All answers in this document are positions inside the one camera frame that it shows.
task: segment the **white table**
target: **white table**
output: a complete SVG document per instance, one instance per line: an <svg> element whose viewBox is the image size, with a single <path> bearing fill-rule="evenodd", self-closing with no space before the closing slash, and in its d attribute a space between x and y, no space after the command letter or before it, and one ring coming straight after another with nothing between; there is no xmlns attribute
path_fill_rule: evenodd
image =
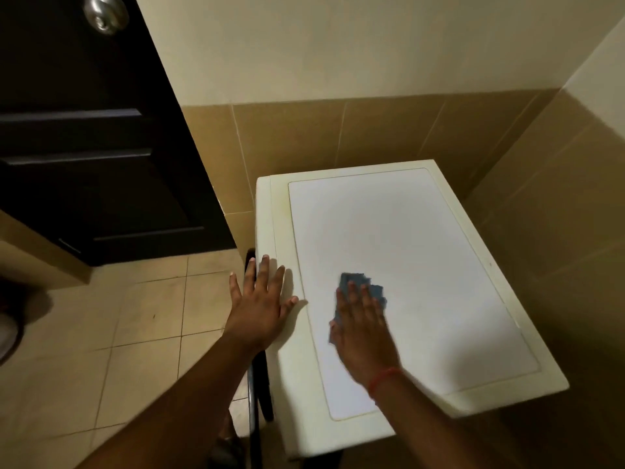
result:
<svg viewBox="0 0 625 469"><path fill-rule="evenodd" d="M341 271L384 286L402 364L450 416L568 388L432 160L259 178L263 254L290 270L287 285L308 302L267 352L289 457L393 434L324 342Z"/></svg>

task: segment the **red string wristband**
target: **red string wristband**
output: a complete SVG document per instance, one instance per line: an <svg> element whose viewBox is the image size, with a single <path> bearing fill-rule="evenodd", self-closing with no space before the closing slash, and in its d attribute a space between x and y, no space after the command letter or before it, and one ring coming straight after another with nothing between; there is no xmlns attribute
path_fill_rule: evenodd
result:
<svg viewBox="0 0 625 469"><path fill-rule="evenodd" d="M374 378L371 379L369 385L367 386L367 392L369 392L369 396L371 400L373 400L373 392L376 387L380 385L380 382L391 375L403 374L404 371L399 367L389 367L387 369L382 370L379 374L377 374Z"/></svg>

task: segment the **person's right arm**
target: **person's right arm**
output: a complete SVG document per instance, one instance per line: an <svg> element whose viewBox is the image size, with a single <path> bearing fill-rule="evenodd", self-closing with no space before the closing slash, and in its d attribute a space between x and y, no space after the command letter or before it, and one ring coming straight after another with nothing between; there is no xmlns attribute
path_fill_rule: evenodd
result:
<svg viewBox="0 0 625 469"><path fill-rule="evenodd" d="M348 301L336 291L342 325L330 323L332 342L352 378L368 389L385 370L401 368L379 302L349 284ZM395 433L428 469L512 468L509 461L445 415L403 373L379 380L372 398Z"/></svg>

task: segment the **person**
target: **person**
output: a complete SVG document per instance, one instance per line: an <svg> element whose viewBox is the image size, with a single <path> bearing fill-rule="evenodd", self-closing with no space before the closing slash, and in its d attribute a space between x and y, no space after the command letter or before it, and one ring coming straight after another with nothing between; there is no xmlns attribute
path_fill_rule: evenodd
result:
<svg viewBox="0 0 625 469"><path fill-rule="evenodd" d="M264 256L256 281L255 273L252 259L242 292L237 276L230 275L232 310L222 337L79 469L206 466L211 451L219 447L220 432L232 433L228 408L239 382L254 356L278 337L298 302L297 297L281 302L283 266L270 278L270 259ZM350 283L348 291L348 296L336 291L341 324L330 323L332 342L349 374L368 389L415 458L429 469L512 467L421 393L401 371L379 302L366 287L359 292Z"/></svg>

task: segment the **door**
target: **door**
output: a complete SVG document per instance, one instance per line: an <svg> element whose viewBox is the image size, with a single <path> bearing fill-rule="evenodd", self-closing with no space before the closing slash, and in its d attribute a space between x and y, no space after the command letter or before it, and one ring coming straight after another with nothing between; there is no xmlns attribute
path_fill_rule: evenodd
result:
<svg viewBox="0 0 625 469"><path fill-rule="evenodd" d="M3 0L0 46L0 209L89 265L234 247L136 0Z"/></svg>

